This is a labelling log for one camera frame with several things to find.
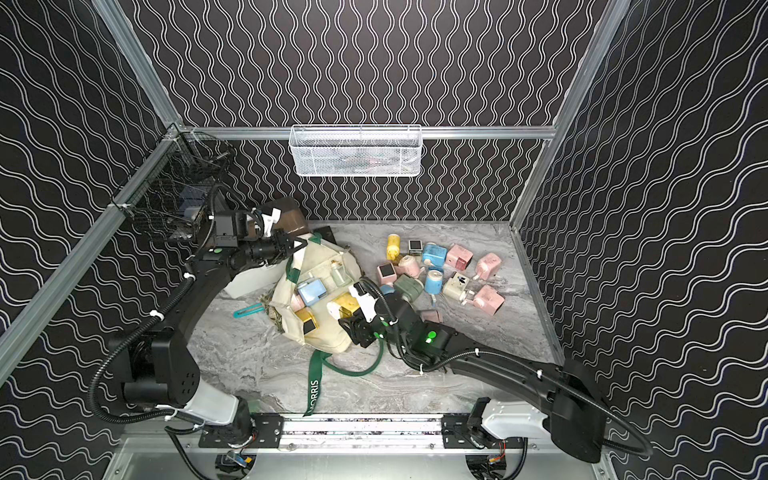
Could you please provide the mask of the green grey sharpener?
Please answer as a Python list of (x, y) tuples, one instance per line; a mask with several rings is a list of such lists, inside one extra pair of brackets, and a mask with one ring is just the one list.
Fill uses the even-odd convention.
[(400, 275), (393, 283), (393, 288), (405, 301), (415, 302), (423, 293), (424, 285), (417, 279), (407, 274)]

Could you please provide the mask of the cream tote bag green handles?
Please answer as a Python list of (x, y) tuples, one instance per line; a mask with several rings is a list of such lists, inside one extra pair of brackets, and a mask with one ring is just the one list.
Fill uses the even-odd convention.
[[(345, 352), (352, 345), (352, 341), (339, 325), (339, 319), (329, 313), (327, 304), (341, 294), (349, 292), (349, 287), (361, 278), (362, 270), (348, 250), (322, 240), (315, 234), (305, 234), (304, 237), (308, 240), (307, 247), (288, 261), (285, 272), (275, 286), (269, 305), (276, 311), (286, 337), (314, 349), (308, 367), (307, 401), (304, 412), (306, 416), (311, 416), (315, 413), (322, 394), (325, 367), (347, 377), (367, 376), (373, 373), (381, 363), (384, 347), (379, 347), (374, 362), (362, 370), (348, 370), (330, 362), (332, 355)], [(324, 282), (328, 294), (318, 303), (308, 307), (318, 321), (318, 328), (304, 336), (295, 311), (306, 306), (298, 295), (297, 286), (313, 278)]]

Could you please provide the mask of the blue round dial sharpener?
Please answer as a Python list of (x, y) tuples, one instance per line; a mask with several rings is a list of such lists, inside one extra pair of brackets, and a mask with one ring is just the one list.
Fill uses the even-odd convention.
[(380, 291), (387, 295), (387, 294), (393, 294), (396, 292), (395, 288), (390, 284), (384, 284), (379, 287)]

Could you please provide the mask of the pink rounded pencil sharpener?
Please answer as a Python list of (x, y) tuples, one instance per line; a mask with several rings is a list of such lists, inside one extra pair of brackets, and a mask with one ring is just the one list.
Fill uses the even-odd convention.
[(473, 279), (483, 281), (491, 279), (501, 268), (502, 262), (502, 258), (496, 253), (487, 253), (478, 260)]

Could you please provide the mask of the gold square pencil sharpener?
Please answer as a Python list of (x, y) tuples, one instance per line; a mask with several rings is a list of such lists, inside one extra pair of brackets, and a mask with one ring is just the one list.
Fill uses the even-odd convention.
[(423, 252), (424, 244), (418, 239), (408, 240), (408, 254), (412, 256), (421, 256)]

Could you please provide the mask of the light blue round sharpener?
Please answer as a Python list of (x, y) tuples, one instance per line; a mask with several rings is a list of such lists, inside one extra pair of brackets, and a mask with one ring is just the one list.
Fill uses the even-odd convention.
[(435, 296), (441, 293), (443, 288), (444, 274), (440, 270), (429, 270), (427, 272), (424, 290), (429, 295)]

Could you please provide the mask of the dusty pink square sharpener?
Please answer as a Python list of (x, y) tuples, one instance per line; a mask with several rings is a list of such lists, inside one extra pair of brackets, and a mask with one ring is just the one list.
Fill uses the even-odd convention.
[(442, 315), (436, 309), (426, 309), (419, 312), (420, 318), (425, 322), (441, 323)]

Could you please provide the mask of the light blue box sharpener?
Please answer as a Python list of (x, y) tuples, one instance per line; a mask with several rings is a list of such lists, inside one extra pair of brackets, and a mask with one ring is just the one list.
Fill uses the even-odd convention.
[(321, 279), (308, 279), (297, 286), (297, 292), (306, 307), (318, 303), (327, 296), (328, 291)]

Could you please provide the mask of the blue pencil sharpener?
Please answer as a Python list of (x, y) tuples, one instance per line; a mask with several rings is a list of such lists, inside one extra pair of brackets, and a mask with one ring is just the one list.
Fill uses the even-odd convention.
[(422, 263), (429, 269), (442, 270), (445, 266), (448, 250), (435, 243), (424, 245), (421, 254)]

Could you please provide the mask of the cream panda pencil sharpener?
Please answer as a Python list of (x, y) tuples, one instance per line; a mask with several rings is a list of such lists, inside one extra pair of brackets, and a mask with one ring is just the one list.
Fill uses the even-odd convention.
[(470, 278), (455, 272), (443, 285), (442, 294), (459, 303), (471, 301), (475, 293), (470, 289)]

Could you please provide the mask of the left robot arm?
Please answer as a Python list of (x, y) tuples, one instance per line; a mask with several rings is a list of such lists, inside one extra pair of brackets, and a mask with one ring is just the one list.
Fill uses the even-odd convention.
[(307, 247), (302, 236), (308, 228), (292, 198), (235, 210), (222, 190), (221, 184), (210, 189), (193, 221), (197, 249), (184, 264), (181, 284), (139, 327), (111, 340), (87, 390), (96, 418), (116, 425), (180, 418), (230, 429), (237, 440), (250, 436), (245, 400), (202, 379), (188, 341), (227, 285), (242, 273), (291, 260)]

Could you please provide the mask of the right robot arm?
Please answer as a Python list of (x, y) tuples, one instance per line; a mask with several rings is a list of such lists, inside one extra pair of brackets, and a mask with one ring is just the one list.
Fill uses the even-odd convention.
[(366, 348), (380, 340), (419, 373), (448, 369), (512, 394), (541, 413), (552, 443), (578, 460), (596, 463), (605, 449), (651, 457), (649, 439), (609, 410), (583, 364), (543, 363), (486, 346), (423, 319), (410, 302), (366, 277), (349, 292), (359, 306), (339, 324), (354, 344)]

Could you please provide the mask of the pink box pencil sharpener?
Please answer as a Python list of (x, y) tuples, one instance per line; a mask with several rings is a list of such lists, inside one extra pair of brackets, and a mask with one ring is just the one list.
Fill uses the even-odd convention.
[(445, 265), (456, 271), (465, 271), (473, 257), (473, 252), (468, 248), (460, 244), (453, 244), (446, 253)]

